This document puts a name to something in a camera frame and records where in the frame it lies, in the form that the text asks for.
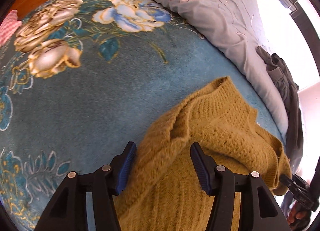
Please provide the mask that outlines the gloved right hand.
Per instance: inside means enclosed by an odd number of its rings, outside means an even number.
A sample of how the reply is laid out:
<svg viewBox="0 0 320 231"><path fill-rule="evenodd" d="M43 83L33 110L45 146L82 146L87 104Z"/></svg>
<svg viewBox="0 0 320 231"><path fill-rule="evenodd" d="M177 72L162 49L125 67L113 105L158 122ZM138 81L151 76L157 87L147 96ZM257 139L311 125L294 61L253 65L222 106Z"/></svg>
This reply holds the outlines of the gloved right hand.
<svg viewBox="0 0 320 231"><path fill-rule="evenodd" d="M293 204L287 216L287 223L291 230L304 230L310 223L312 211L305 210L297 201Z"/></svg>

